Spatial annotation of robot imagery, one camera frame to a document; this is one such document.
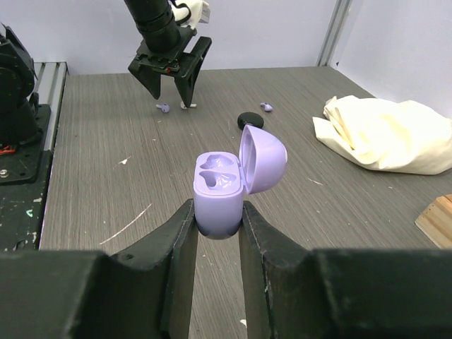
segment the wooden block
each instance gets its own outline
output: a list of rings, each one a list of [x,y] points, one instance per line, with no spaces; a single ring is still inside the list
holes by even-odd
[[[415,224],[440,249],[452,248],[452,194],[436,198]]]

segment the tabletop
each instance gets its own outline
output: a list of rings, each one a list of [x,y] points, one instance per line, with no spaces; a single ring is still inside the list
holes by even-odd
[[[189,110],[167,77],[154,100],[129,74],[68,76],[40,248],[112,254],[133,244],[193,197],[198,155],[238,154],[246,111],[287,148],[282,181],[247,197],[281,232],[310,249],[433,247],[414,221],[450,193],[452,171],[370,172],[334,153],[312,117],[335,95],[371,97],[328,67],[202,71]],[[239,260],[237,237],[199,239],[190,338],[246,338]]]

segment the open lid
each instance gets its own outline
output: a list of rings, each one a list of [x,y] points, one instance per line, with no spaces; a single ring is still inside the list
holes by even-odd
[[[243,129],[239,151],[244,185],[248,194],[274,187],[287,167],[287,151],[274,135],[254,126]]]

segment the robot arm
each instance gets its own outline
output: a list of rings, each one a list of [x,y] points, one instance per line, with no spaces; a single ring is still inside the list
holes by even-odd
[[[207,4],[197,0],[124,1],[143,37],[129,71],[155,99],[160,97],[161,76],[173,77],[182,102],[190,107],[212,40],[200,37],[190,53],[184,50],[197,33],[196,25],[208,10]]]
[[[33,59],[12,29],[0,23],[0,155],[39,141]]]

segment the earbud charging case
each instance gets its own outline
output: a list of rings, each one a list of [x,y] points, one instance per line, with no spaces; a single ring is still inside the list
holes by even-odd
[[[287,151],[272,134],[246,125],[239,157],[209,152],[196,160],[195,219],[199,232],[210,239],[237,233],[242,220],[244,192],[255,194],[274,187],[287,167]]]

